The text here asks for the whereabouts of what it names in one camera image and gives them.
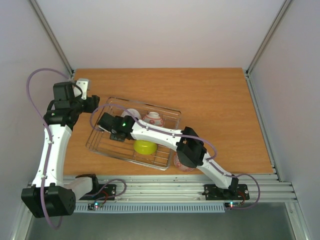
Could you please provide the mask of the green and white bowl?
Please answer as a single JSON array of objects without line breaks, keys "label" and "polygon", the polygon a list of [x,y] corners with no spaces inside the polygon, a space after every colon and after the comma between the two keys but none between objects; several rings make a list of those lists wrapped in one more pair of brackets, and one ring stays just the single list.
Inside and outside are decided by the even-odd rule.
[{"label": "green and white bowl", "polygon": [[141,155],[152,155],[157,151],[157,144],[145,140],[135,140],[133,143],[133,149]]}]

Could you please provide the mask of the red floral pattern bowl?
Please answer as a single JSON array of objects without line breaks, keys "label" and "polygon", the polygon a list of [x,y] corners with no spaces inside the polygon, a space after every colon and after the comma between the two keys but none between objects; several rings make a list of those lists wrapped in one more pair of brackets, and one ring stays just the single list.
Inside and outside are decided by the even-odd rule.
[{"label": "red floral pattern bowl", "polygon": [[148,114],[146,114],[142,120],[148,124],[163,127],[164,126],[164,120],[161,118],[160,114],[158,112],[150,111]]}]

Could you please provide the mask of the red geometric pattern bowl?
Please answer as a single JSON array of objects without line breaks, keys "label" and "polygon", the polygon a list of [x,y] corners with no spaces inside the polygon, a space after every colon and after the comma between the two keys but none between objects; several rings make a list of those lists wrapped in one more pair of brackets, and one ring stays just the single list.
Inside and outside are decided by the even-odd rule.
[{"label": "red geometric pattern bowl", "polygon": [[194,170],[194,168],[183,165],[180,162],[180,159],[179,159],[177,153],[175,153],[173,156],[173,164],[179,171],[182,171],[182,172],[191,172]]}]

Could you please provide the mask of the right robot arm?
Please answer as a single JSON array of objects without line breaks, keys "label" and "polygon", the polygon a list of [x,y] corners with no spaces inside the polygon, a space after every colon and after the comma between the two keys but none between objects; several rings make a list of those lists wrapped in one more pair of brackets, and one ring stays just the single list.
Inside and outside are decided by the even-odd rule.
[{"label": "right robot arm", "polygon": [[199,169],[209,177],[224,198],[232,198],[239,191],[238,178],[215,162],[218,155],[215,146],[200,138],[190,127],[183,130],[169,129],[149,124],[131,115],[121,117],[109,113],[100,117],[97,127],[100,131],[110,133],[110,139],[114,141],[147,141],[175,151],[183,165]]}]

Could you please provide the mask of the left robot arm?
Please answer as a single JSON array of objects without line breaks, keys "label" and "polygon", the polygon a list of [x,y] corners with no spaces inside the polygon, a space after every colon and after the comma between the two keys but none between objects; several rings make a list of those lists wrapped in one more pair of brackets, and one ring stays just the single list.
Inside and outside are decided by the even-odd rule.
[{"label": "left robot arm", "polygon": [[92,113],[100,98],[89,97],[90,81],[60,82],[53,86],[54,99],[44,120],[44,144],[40,164],[30,188],[24,188],[21,199],[36,218],[70,216],[76,201],[87,196],[96,199],[101,193],[94,173],[76,176],[64,184],[64,162],[73,128],[82,113]]}]

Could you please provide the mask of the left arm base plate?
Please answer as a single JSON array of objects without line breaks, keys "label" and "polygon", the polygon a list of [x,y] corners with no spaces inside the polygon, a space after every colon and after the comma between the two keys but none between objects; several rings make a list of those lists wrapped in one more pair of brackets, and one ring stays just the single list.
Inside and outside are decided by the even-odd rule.
[{"label": "left arm base plate", "polygon": [[97,194],[95,196],[83,196],[79,200],[80,201],[94,201],[94,200],[97,200],[100,198],[102,198],[102,200],[104,200],[107,195],[108,195],[108,200],[114,200],[116,193],[117,193],[117,185],[116,184],[108,184],[103,188],[103,190],[99,194]]}]

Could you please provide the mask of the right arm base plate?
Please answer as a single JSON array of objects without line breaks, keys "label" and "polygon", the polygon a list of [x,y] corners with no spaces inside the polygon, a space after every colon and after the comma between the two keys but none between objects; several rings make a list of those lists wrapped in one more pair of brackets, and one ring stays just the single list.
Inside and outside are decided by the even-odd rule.
[{"label": "right arm base plate", "polygon": [[215,184],[205,184],[202,195],[207,201],[247,201],[250,199],[246,184],[239,184],[235,190],[218,188]]}]

